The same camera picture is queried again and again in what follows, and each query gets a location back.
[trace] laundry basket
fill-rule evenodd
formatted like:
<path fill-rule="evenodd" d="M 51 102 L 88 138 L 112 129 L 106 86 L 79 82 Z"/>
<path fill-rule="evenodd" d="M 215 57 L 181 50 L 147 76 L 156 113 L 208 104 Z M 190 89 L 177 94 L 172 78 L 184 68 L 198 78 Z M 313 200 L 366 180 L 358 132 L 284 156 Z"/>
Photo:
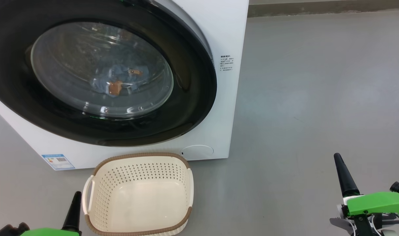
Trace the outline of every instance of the laundry basket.
<path fill-rule="evenodd" d="M 180 233 L 192 203 L 193 176 L 188 162 L 166 152 L 101 162 L 87 180 L 82 199 L 89 228 L 107 236 Z"/>

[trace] baseboard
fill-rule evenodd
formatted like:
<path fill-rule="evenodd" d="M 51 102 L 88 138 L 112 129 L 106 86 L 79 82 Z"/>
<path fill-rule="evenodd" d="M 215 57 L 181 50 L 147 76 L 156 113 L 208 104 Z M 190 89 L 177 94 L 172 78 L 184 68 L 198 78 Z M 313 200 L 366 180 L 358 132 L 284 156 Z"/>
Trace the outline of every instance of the baseboard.
<path fill-rule="evenodd" d="M 248 17 L 374 12 L 399 9 L 399 0 L 342 0 L 250 5 Z"/>

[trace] brown tag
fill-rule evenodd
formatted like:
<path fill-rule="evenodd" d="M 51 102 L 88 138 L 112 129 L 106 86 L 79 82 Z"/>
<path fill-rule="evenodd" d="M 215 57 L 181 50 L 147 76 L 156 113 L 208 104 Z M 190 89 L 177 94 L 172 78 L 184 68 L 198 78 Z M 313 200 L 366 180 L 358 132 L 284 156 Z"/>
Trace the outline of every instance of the brown tag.
<path fill-rule="evenodd" d="M 122 81 L 109 82 L 109 94 L 118 96 L 122 90 Z"/>
<path fill-rule="evenodd" d="M 142 76 L 143 72 L 142 72 L 142 70 L 131 70 L 131 69 L 129 69 L 128 70 L 128 74 L 137 74 L 139 76 Z"/>

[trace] concrete floor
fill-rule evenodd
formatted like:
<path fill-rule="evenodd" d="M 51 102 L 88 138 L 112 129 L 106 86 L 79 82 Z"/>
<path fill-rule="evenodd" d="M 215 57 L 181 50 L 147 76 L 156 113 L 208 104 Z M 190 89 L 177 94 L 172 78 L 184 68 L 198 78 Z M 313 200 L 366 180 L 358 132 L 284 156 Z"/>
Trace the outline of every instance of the concrete floor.
<path fill-rule="evenodd" d="M 249 19 L 230 157 L 191 163 L 180 235 L 347 235 L 335 152 L 362 193 L 399 181 L 399 12 Z M 61 228 L 91 172 L 53 171 L 0 117 L 0 228 Z"/>

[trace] white washing machine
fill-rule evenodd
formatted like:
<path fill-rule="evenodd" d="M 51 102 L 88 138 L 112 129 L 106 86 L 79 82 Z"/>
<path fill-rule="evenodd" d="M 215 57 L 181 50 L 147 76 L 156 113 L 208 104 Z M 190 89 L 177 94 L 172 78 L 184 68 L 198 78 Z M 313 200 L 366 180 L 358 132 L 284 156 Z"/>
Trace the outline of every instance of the white washing machine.
<path fill-rule="evenodd" d="M 0 115 L 55 170 L 227 158 L 248 0 L 0 0 Z"/>

